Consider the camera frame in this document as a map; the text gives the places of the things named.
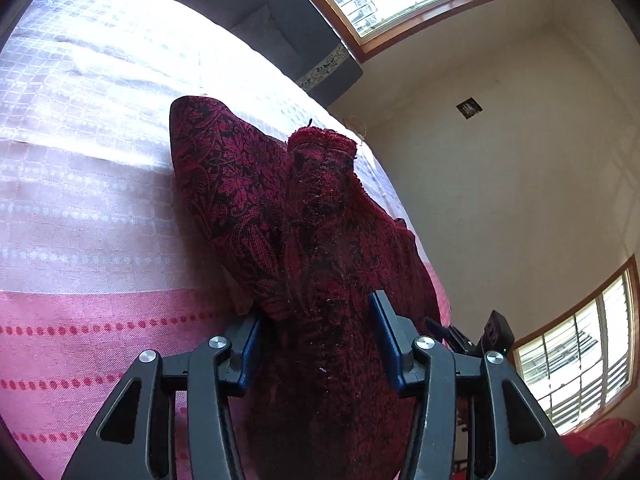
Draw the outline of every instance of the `black bracket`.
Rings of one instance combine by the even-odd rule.
[[[63,480],[175,480],[175,393],[187,391],[194,480],[244,480],[228,396],[242,397],[259,361],[257,312],[193,352],[142,352],[80,441]]]
[[[384,291],[371,294],[370,303],[386,376],[400,397],[417,397],[399,480],[450,479],[458,397],[470,405],[468,480],[579,478],[575,459],[504,354],[482,350],[508,343],[511,330],[502,316],[492,314],[494,332],[485,329],[477,346],[451,330],[447,342],[459,351],[453,352],[396,316]]]

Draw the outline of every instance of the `beige wall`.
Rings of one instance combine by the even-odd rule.
[[[626,105],[634,123],[640,123],[640,44],[610,0],[558,0],[556,27],[593,63]],[[610,168],[610,179],[619,182],[612,202],[616,228],[624,233],[627,253],[640,258],[637,229],[640,222],[640,145],[637,134],[632,145],[620,149],[621,158]],[[610,416],[630,418],[640,424],[640,388]]]
[[[367,141],[472,338],[492,308],[527,335],[640,255],[639,123],[554,30],[425,83]]]

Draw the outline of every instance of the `bed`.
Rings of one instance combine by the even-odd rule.
[[[194,10],[34,0],[0,54],[0,415],[44,480],[61,477],[142,350],[190,351],[250,306],[203,250],[175,187],[168,116],[185,94],[213,96],[280,140],[310,120],[356,140],[364,189],[413,230],[367,145]],[[188,478],[184,406],[177,457]],[[232,415],[242,421],[241,402]]]

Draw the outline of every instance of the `red floral cushion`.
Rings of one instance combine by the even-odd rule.
[[[198,225],[275,322],[248,397],[261,480],[392,480],[414,402],[386,382],[368,295],[385,289],[420,332],[425,316],[440,319],[413,234],[366,195],[356,145],[336,132],[302,128],[285,152],[222,103],[192,97],[174,103],[170,124]]]
[[[277,317],[286,146],[208,97],[176,99],[169,129],[178,186],[198,228],[233,278]]]

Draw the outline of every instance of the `metal screw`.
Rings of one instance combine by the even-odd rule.
[[[436,342],[430,337],[421,335],[420,337],[415,338],[415,345],[422,350],[428,350],[436,346]]]
[[[211,348],[224,348],[228,340],[223,335],[217,335],[209,339],[209,346]]]
[[[486,353],[486,360],[489,361],[492,365],[499,365],[502,361],[504,361],[504,357],[502,356],[502,354],[491,350],[490,352]]]
[[[155,361],[158,354],[156,354],[153,350],[145,350],[140,354],[140,359],[143,363],[150,363],[151,361]]]

